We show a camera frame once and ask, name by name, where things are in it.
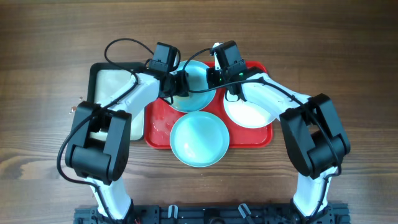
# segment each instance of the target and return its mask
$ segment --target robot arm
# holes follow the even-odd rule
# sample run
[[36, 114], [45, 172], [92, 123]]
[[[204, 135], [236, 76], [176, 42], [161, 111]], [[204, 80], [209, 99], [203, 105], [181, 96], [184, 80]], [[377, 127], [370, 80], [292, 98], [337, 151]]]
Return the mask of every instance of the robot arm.
[[[104, 217], [108, 217], [108, 210], [113, 220], [135, 223], [134, 205], [121, 177], [129, 155], [131, 120], [158, 97], [182, 94], [188, 88], [185, 72], [169, 75], [171, 70], [177, 67], [175, 64], [178, 64], [177, 51], [175, 47], [158, 43], [149, 68], [136, 72], [136, 87], [115, 105], [83, 125], [68, 143], [66, 165], [73, 168], [77, 176], [99, 187], [98, 191], [106, 208], [101, 203], [99, 192], [94, 187], [91, 188], [99, 205], [98, 212]], [[80, 103], [75, 112], [72, 129], [101, 107], [122, 96], [135, 83], [136, 78], [131, 75], [129, 82], [107, 99], [97, 104], [86, 101]], [[90, 136], [91, 132], [100, 130], [107, 132], [105, 141]]]
[[[231, 83], [262, 80], [231, 85], [227, 89], [232, 95], [264, 108], [281, 122], [287, 154], [299, 172], [297, 191], [292, 200], [294, 206], [304, 219], [322, 211], [327, 206], [326, 196], [330, 184], [330, 178], [326, 177], [336, 172], [337, 163], [341, 164], [350, 150], [347, 135], [329, 97], [324, 94], [311, 97], [296, 93], [272, 80], [261, 69], [248, 69], [233, 41], [216, 43], [213, 53], [216, 68], [208, 71], [209, 81], [221, 79]], [[306, 114], [308, 111], [319, 120], [320, 128], [325, 130], [327, 136], [320, 131], [310, 133], [308, 126], [312, 121]], [[326, 143], [326, 138], [330, 140], [332, 149]], [[331, 150], [335, 151], [337, 162]]]

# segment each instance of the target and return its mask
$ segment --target red tray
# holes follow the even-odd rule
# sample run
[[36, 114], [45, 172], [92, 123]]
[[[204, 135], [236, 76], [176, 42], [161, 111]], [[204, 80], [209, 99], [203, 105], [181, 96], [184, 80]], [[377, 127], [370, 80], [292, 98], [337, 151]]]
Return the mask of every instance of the red tray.
[[[214, 62], [204, 62], [209, 67], [214, 66]], [[246, 65], [257, 67], [268, 73], [267, 69], [259, 62], [246, 62]], [[249, 129], [235, 124], [224, 110], [225, 89], [216, 91], [216, 95], [211, 103], [202, 111], [212, 113], [225, 123], [229, 131], [229, 148], [260, 148], [268, 145], [272, 139], [272, 124], [263, 128]], [[161, 99], [155, 100], [146, 106], [145, 109], [145, 128], [144, 138], [148, 145], [155, 149], [170, 149], [170, 132], [173, 125], [185, 113], [178, 112], [171, 108]]]

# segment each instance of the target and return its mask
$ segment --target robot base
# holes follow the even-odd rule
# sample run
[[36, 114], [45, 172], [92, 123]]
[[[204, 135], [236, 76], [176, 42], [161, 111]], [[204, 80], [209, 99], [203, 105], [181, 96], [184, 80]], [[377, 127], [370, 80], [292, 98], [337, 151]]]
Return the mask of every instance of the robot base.
[[[75, 210], [74, 224], [111, 223], [97, 211], [98, 207]], [[264, 206], [214, 206], [214, 207], [159, 207], [157, 205], [134, 206], [129, 220], [118, 223], [135, 224], [288, 224], [305, 223], [293, 212], [291, 203], [275, 203]], [[350, 224], [348, 205], [329, 203], [319, 212], [314, 224]]]

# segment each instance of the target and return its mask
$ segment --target blue bowl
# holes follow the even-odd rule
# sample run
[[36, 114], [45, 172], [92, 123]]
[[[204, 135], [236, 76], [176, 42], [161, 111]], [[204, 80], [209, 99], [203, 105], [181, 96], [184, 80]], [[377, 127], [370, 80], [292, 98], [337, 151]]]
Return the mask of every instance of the blue bowl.
[[203, 111], [192, 112], [174, 124], [170, 145], [181, 162], [193, 167], [206, 167], [225, 155], [229, 132], [217, 116]]
[[[181, 62], [178, 66], [177, 71], [182, 70], [182, 67], [187, 61]], [[188, 72], [188, 84], [190, 90], [207, 90], [209, 89], [207, 84], [206, 69], [209, 68], [206, 64], [198, 61], [190, 61], [185, 68]], [[188, 93], [188, 97], [173, 96], [173, 104], [171, 107], [179, 112], [189, 113], [194, 111], [200, 111], [205, 108], [213, 100], [216, 95], [216, 90], [204, 92], [204, 93]]]

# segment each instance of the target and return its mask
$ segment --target wooden table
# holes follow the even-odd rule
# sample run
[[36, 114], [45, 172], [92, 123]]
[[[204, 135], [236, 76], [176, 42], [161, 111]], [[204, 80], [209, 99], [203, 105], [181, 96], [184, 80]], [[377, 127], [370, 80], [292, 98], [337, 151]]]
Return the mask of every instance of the wooden table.
[[[96, 204], [89, 187], [59, 176], [55, 158], [70, 108], [86, 97], [90, 66], [104, 62], [105, 46], [120, 37], [152, 49], [174, 45], [183, 60], [235, 40], [277, 82], [327, 94], [352, 145], [328, 198], [349, 203], [352, 223], [398, 222], [396, 1], [1, 2], [0, 223], [71, 223], [74, 208]], [[110, 57], [150, 55], [125, 43]], [[297, 183], [278, 122], [264, 149], [232, 149], [204, 169], [132, 143], [123, 177], [136, 205], [288, 202]]]

